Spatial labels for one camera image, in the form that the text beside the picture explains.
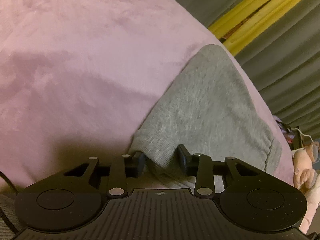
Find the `pink plush toy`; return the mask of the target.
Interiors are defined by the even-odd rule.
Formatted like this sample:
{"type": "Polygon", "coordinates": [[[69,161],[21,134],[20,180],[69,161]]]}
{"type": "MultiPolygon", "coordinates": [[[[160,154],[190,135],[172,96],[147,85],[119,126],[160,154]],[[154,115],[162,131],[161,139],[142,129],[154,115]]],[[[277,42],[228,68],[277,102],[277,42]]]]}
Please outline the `pink plush toy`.
{"type": "Polygon", "coordinates": [[[294,187],[304,194],[307,201],[307,211],[299,227],[303,233],[309,230],[319,207],[319,171],[313,168],[313,164],[317,161],[319,161],[319,142],[312,142],[293,153],[294,187]]]}

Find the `pink velvet bed cover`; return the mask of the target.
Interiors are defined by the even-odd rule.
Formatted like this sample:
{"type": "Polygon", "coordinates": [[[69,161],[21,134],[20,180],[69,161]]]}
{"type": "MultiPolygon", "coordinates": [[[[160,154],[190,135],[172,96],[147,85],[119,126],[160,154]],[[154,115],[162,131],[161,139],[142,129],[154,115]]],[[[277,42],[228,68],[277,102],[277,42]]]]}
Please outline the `pink velvet bed cover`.
{"type": "Polygon", "coordinates": [[[1,0],[1,170],[26,187],[126,153],[207,44],[219,41],[174,0],[1,0]]]}

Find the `grey curtain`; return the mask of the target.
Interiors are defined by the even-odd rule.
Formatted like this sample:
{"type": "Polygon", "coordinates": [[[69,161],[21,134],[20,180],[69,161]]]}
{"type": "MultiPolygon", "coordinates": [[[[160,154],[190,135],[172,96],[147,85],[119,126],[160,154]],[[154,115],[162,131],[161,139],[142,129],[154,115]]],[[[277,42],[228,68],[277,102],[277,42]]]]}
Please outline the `grey curtain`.
{"type": "MultiPolygon", "coordinates": [[[[242,0],[175,0],[205,27],[242,0]]],[[[319,139],[319,0],[302,0],[235,55],[271,112],[319,139]]]]}

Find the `grey sweatpants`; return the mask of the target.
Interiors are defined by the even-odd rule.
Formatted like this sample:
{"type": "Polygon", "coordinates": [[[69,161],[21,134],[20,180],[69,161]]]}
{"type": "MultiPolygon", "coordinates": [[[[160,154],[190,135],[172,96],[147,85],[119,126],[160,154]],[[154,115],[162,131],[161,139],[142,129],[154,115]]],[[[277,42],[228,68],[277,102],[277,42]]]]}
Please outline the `grey sweatpants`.
{"type": "Polygon", "coordinates": [[[277,169],[282,149],[272,114],[221,46],[206,45],[188,62],[133,136],[130,152],[175,175],[179,144],[214,160],[232,156],[270,174],[277,169]]]}

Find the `dark purple cloth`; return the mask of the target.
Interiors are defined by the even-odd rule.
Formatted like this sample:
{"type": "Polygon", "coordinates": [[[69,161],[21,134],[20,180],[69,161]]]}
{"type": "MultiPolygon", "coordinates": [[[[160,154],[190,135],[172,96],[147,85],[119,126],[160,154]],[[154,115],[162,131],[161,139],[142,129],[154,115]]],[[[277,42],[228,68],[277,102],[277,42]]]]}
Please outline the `dark purple cloth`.
{"type": "Polygon", "coordinates": [[[283,136],[285,137],[287,143],[289,145],[293,144],[294,138],[296,134],[294,131],[291,129],[291,127],[284,122],[282,122],[277,116],[273,116],[274,120],[276,121],[278,127],[280,128],[283,136]]]}

